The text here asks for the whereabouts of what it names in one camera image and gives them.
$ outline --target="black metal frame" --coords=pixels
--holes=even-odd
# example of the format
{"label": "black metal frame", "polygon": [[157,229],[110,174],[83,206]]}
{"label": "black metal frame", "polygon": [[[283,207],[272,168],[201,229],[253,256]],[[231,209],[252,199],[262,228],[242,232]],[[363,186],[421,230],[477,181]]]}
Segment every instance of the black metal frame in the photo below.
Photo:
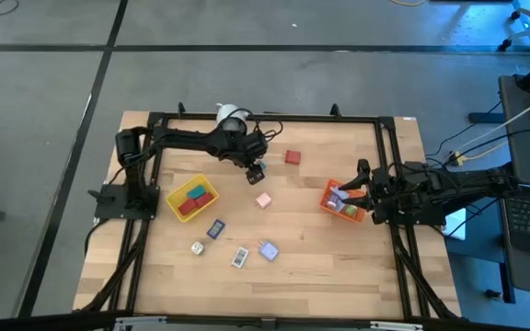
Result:
{"label": "black metal frame", "polygon": [[501,273],[501,285],[502,285],[502,301],[504,303],[516,303],[514,298],[514,286],[511,281],[511,270],[508,266],[508,257],[506,256],[506,249],[504,249],[504,263],[498,264],[498,269]]}
{"label": "black metal frame", "polygon": [[[179,112],[177,113],[150,113],[148,126],[163,125],[167,126],[169,120],[215,120],[215,114],[205,113],[187,113],[183,108],[183,105],[179,104]],[[396,127],[394,125],[394,118],[391,117],[343,117],[340,115],[340,111],[337,105],[333,105],[330,116],[306,116],[306,115],[256,115],[249,120],[259,119],[261,121],[313,121],[313,122],[331,122],[331,123],[366,123],[373,124],[375,130],[375,137],[377,138],[377,152],[379,155],[380,165],[387,168],[386,160],[386,146],[383,139],[383,130],[387,130],[390,138],[390,146],[392,149],[392,155],[395,162],[399,162],[399,149],[398,149],[398,137],[396,135]],[[157,154],[153,162],[152,175],[150,183],[155,184],[158,179],[158,173],[160,169],[162,154]],[[119,260],[125,258],[125,251],[128,250],[132,241],[133,225],[135,220],[125,221],[124,236],[122,237],[121,243],[121,255]],[[107,312],[87,312],[80,311],[72,314],[57,314],[49,316],[20,316],[19,318],[11,318],[0,320],[0,330],[49,330],[51,328],[57,330],[82,330],[91,327],[101,328],[112,327],[117,323],[117,319],[123,317],[133,317],[134,304],[137,294],[138,281],[142,272],[142,260],[144,254],[145,239],[148,232],[148,226],[150,220],[142,220],[141,230],[139,235],[142,236],[142,250],[141,253],[136,257],[134,266],[132,268],[132,278],[128,291],[128,299],[125,310],[112,310],[116,309],[117,298],[120,295],[120,287],[112,293],[110,299],[110,310]],[[407,236],[409,239],[409,250],[410,257],[401,256],[402,249],[405,247],[401,244],[399,238],[399,229],[394,225],[388,225],[392,237],[392,244],[395,253],[395,261],[397,266],[397,278],[400,286],[400,293],[402,298],[402,320],[367,320],[367,319],[341,319],[341,318],[276,318],[276,317],[234,317],[234,316],[202,316],[202,315],[155,315],[155,314],[144,314],[152,318],[153,316],[160,316],[157,318],[157,323],[164,324],[194,324],[194,325],[237,325],[237,326],[255,326],[264,329],[275,329],[280,326],[320,326],[320,327],[353,327],[353,328],[385,328],[382,324],[385,323],[404,323],[407,325],[422,325],[425,330],[441,330],[447,328],[449,330],[467,330],[469,328],[474,330],[506,330],[509,329],[505,326],[498,325],[483,325],[477,323],[469,323],[463,319],[454,318],[452,316],[443,317],[445,319],[435,319],[428,316],[428,308],[425,308],[427,316],[413,316],[411,313],[409,292],[406,280],[406,271],[402,267],[403,262],[408,266],[414,264],[417,268],[420,268],[420,257],[418,254],[418,248],[416,247],[416,239],[414,237],[414,229],[409,227],[406,229]],[[421,305],[421,313],[423,311],[422,301],[426,302],[426,298],[421,295],[418,291],[419,302]]]}
{"label": "black metal frame", "polygon": [[[170,120],[216,120],[216,114],[215,113],[189,113],[185,110],[182,104],[179,103],[179,111],[177,113],[156,113],[152,112],[149,114],[149,120],[147,122],[148,127],[152,127],[156,125],[157,119],[162,119],[162,122],[160,125],[167,126],[168,122]],[[384,137],[383,137],[383,130],[387,130],[389,138],[390,138],[390,146],[392,150],[393,159],[395,162],[400,162],[400,155],[399,155],[399,149],[398,149],[398,137],[396,136],[396,126],[394,124],[394,118],[392,117],[353,117],[353,116],[341,116],[339,107],[337,105],[333,105],[330,111],[330,115],[328,116],[308,116],[308,115],[278,115],[278,114],[263,114],[263,115],[254,115],[249,118],[249,120],[261,120],[261,121],[278,121],[281,120],[283,122],[288,121],[305,121],[305,122],[332,122],[332,123],[365,123],[365,124],[372,124],[374,125],[375,130],[375,137],[377,142],[377,152],[379,155],[380,160],[380,166],[383,168],[387,168],[387,160],[386,160],[386,146],[384,143]],[[155,161],[153,163],[153,170],[152,170],[152,176],[150,178],[151,184],[156,183],[158,180],[158,170],[160,168],[160,162],[161,162],[162,154],[157,154]],[[130,242],[132,240],[132,228],[129,228],[129,224],[132,224],[133,220],[126,221],[126,227],[124,230],[124,235],[122,237],[121,242],[121,255],[119,261],[122,261],[123,257],[126,254],[125,247],[128,247],[130,245]],[[143,228],[141,231],[148,231],[148,224],[149,220],[143,221]],[[392,237],[392,244],[394,249],[394,259],[396,261],[397,265],[397,279],[398,279],[398,285],[400,288],[400,299],[402,303],[402,312],[403,316],[406,318],[412,317],[412,310],[410,306],[410,297],[409,297],[409,290],[407,285],[407,279],[406,279],[406,271],[404,269],[404,266],[402,265],[402,261],[400,260],[400,257],[396,253],[396,236],[399,235],[399,229],[395,225],[390,226],[390,233]],[[415,265],[419,268],[421,266],[420,264],[420,256],[418,252],[418,248],[416,245],[416,237],[414,234],[413,227],[409,226],[406,229],[407,238],[409,241],[409,251],[410,256],[412,260],[414,261]],[[144,254],[144,245],[142,248],[142,253],[140,256],[138,256],[134,262],[134,267],[132,269],[132,278],[130,283],[130,289],[127,293],[127,303],[126,303],[126,310],[133,310],[134,308],[134,302],[137,294],[138,289],[138,279],[140,279],[140,274],[142,272],[142,261]],[[110,299],[110,309],[116,309],[117,308],[117,297],[120,295],[121,288],[118,287],[115,292],[112,294],[112,297]],[[420,309],[421,309],[421,316],[422,317],[429,317],[429,309],[428,309],[428,303],[426,298],[422,295],[420,290],[417,289],[417,293],[419,294],[419,303],[420,303]],[[223,317],[224,319],[229,319],[232,321],[237,321],[236,317]],[[331,320],[326,321],[326,325],[331,323]],[[279,320],[275,320],[275,324],[279,325]]]}

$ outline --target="red cube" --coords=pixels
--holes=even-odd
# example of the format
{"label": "red cube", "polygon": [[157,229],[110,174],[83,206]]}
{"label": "red cube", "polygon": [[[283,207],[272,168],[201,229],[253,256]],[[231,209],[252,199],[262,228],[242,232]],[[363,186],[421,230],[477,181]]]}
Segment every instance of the red cube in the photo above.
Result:
{"label": "red cube", "polygon": [[291,165],[299,165],[300,158],[302,158],[302,154],[300,152],[287,151],[285,153],[285,163],[289,163]]}
{"label": "red cube", "polygon": [[212,201],[213,195],[210,192],[205,192],[204,194],[200,195],[199,198],[195,200],[195,204],[201,208],[205,206],[208,202]]}
{"label": "red cube", "polygon": [[182,205],[179,206],[179,212],[182,215],[187,215],[191,211],[193,211],[196,207],[198,207],[195,203],[195,200],[193,199],[187,199],[185,202],[183,202]]}

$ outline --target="concrete floor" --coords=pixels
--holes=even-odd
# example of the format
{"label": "concrete floor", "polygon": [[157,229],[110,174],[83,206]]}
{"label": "concrete floor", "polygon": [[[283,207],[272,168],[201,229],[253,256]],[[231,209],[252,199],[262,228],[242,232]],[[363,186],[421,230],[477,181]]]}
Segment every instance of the concrete floor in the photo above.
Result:
{"label": "concrete floor", "polygon": [[[117,7],[117,0],[20,0],[16,12],[0,17],[0,43],[104,44]],[[507,20],[512,11],[508,4],[408,8],[387,0],[140,0],[129,4],[118,43],[497,45],[521,29]],[[0,52],[0,209],[8,214],[0,223],[0,318],[12,314],[100,55]],[[94,210],[86,190],[98,188],[106,174],[124,110],[172,111],[182,101],[190,111],[231,102],[256,112],[327,114],[336,102],[344,114],[417,117],[429,153],[467,126],[468,112],[498,101],[499,75],[529,70],[530,55],[508,54],[114,53],[35,314],[72,307]],[[478,126],[451,147],[488,128]],[[508,157],[501,148],[470,166]],[[481,292],[495,288],[497,268],[451,258],[464,316],[530,326],[530,293],[517,294],[516,305],[488,301]]]}

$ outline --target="wooden table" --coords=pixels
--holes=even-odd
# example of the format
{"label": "wooden table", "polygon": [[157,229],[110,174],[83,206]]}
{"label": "wooden table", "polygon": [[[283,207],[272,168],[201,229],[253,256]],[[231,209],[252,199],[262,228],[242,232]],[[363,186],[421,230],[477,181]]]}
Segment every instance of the wooden table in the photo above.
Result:
{"label": "wooden table", "polygon": [[[121,128],[144,126],[148,112],[126,111]],[[422,161],[417,122],[395,118],[403,161]],[[277,128],[261,123],[263,131]],[[171,120],[169,127],[210,131],[210,120]],[[388,163],[391,150],[384,134]],[[302,152],[300,165],[287,165],[286,150]],[[244,170],[206,153],[166,149],[158,185],[161,200],[151,221],[136,298],[136,313],[227,316],[401,318],[401,303],[389,229],[350,223],[323,212],[318,203],[329,178],[356,176],[359,158],[379,166],[374,126],[363,123],[285,122],[283,133],[269,145],[263,161],[266,178],[249,185]],[[115,152],[108,178],[118,170]],[[203,173],[219,200],[189,223],[180,223],[165,196]],[[266,210],[254,199],[267,192]],[[226,223],[213,240],[206,231],[215,219]],[[124,220],[111,220],[91,237],[75,308],[89,303],[116,267]],[[460,314],[443,238],[429,227],[416,227],[423,274],[449,309]],[[280,249],[273,262],[258,253],[259,241]],[[195,241],[205,244],[202,256],[191,253]],[[250,253],[242,269],[231,261],[239,246]],[[128,276],[119,307],[125,303]],[[413,311],[418,313],[414,282],[409,276]]]}

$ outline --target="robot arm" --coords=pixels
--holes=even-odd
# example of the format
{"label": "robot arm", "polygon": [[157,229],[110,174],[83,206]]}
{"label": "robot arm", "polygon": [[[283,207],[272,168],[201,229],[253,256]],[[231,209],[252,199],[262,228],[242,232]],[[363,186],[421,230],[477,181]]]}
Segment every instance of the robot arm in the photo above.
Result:
{"label": "robot arm", "polygon": [[[387,173],[391,166],[398,175]],[[374,223],[444,225],[444,216],[483,197],[510,197],[518,182],[510,165],[488,170],[452,173],[420,162],[390,165],[371,171],[367,160],[359,160],[358,176],[339,189],[366,186],[362,198],[343,202],[373,211]]]}
{"label": "robot arm", "polygon": [[[142,134],[152,134],[154,142],[147,151],[141,152],[139,139]],[[267,153],[267,147],[267,139],[261,131],[246,134],[246,131],[225,130],[220,125],[208,133],[169,128],[155,128],[149,132],[146,128],[132,128],[116,135],[118,160],[126,170],[165,148],[204,151],[220,161],[230,160],[235,166],[247,168],[247,180],[251,185],[265,177],[255,161]]]}

